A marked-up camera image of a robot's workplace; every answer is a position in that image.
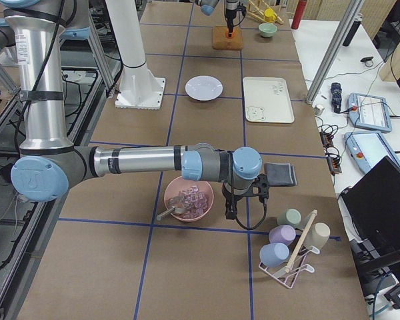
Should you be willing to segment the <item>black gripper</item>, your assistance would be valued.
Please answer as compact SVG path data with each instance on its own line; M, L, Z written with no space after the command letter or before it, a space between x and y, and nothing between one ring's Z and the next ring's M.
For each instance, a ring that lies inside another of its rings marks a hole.
M246 197L248 192L236 191L236 193L229 191L226 186L221 188L222 194L225 198L225 213L238 213L237 202Z
M237 16L238 0L225 0L225 19L227 20L227 28L234 28L233 20Z

